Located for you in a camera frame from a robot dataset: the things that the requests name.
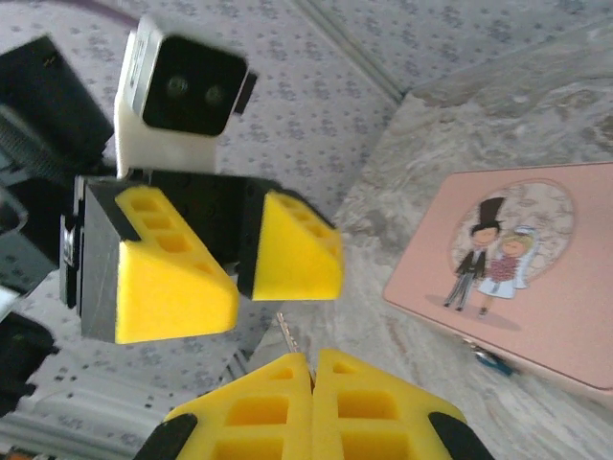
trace marble surface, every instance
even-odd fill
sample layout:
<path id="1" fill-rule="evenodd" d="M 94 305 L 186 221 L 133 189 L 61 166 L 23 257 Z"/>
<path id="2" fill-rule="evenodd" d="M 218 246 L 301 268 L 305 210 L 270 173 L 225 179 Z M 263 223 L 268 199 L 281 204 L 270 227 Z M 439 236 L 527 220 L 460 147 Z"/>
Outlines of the marble surface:
<path id="1" fill-rule="evenodd" d="M 342 298 L 287 304 L 312 363 L 334 347 L 458 405 L 498 460 L 613 457 L 613 413 L 528 375 L 499 376 L 471 352 L 386 305 L 381 291 L 451 173 L 613 160 L 613 24 L 429 84 L 409 95 L 335 216 Z M 253 357 L 286 350 L 279 329 Z"/>

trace groom cartoon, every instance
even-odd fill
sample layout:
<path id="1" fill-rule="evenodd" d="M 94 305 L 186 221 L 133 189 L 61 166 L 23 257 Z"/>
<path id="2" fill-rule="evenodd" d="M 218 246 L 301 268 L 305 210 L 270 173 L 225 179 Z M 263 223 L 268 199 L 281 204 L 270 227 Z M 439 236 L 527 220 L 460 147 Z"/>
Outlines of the groom cartoon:
<path id="1" fill-rule="evenodd" d="M 470 229 L 472 249 L 464 257 L 456 275 L 458 279 L 453 289 L 444 301 L 449 307 L 458 299 L 457 311 L 462 311 L 468 300 L 468 295 L 475 281 L 486 275 L 486 252 L 488 246 L 498 239 L 500 235 L 500 222 L 497 220 L 498 212 L 505 201 L 502 197 L 490 198 L 479 204 L 479 223 Z"/>

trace blue object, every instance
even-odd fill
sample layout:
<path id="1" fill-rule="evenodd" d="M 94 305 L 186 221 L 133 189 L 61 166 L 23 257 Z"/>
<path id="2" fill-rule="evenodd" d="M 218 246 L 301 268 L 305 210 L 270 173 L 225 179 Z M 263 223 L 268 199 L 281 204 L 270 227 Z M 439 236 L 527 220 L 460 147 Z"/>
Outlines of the blue object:
<path id="1" fill-rule="evenodd" d="M 484 366 L 494 369 L 506 377 L 510 377 L 515 373 L 515 371 L 503 359 L 481 348 L 476 348 L 474 350 L 474 354 L 477 360 Z"/>

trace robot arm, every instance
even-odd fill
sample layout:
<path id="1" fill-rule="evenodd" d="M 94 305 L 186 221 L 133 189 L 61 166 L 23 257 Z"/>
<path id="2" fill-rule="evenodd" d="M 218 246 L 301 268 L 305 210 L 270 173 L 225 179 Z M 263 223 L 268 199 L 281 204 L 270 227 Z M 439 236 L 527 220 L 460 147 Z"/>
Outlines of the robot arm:
<path id="1" fill-rule="evenodd" d="M 78 177 L 62 219 L 62 298 L 84 336 L 218 334 L 235 327 L 240 295 L 340 295 L 342 242 L 328 220 L 282 184 L 215 174 L 216 138 L 255 81 L 243 56 L 190 25 L 146 16 L 130 34 L 117 177 Z"/>
<path id="2" fill-rule="evenodd" d="M 291 353 L 176 407 L 133 460 L 494 460 L 450 402 L 335 350 Z"/>

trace yellow foam pad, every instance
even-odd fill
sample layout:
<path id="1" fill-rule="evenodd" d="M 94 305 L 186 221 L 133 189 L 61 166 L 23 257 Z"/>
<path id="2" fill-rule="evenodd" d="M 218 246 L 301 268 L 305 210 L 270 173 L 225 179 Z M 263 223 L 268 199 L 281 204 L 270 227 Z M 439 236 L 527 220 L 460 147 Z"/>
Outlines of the yellow foam pad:
<path id="1" fill-rule="evenodd" d="M 235 327 L 238 289 L 156 188 L 116 197 L 140 241 L 120 243 L 116 342 L 223 333 Z"/>
<path id="2" fill-rule="evenodd" d="M 254 300 L 331 300 L 344 276 L 340 232 L 293 196 L 264 199 Z"/>
<path id="3" fill-rule="evenodd" d="M 305 357 L 289 354 L 174 409 L 194 431 L 177 460 L 310 460 L 311 381 Z"/>
<path id="4" fill-rule="evenodd" d="M 428 420 L 462 412 L 402 379 L 336 350 L 322 350 L 313 392 L 313 459 L 449 460 Z"/>

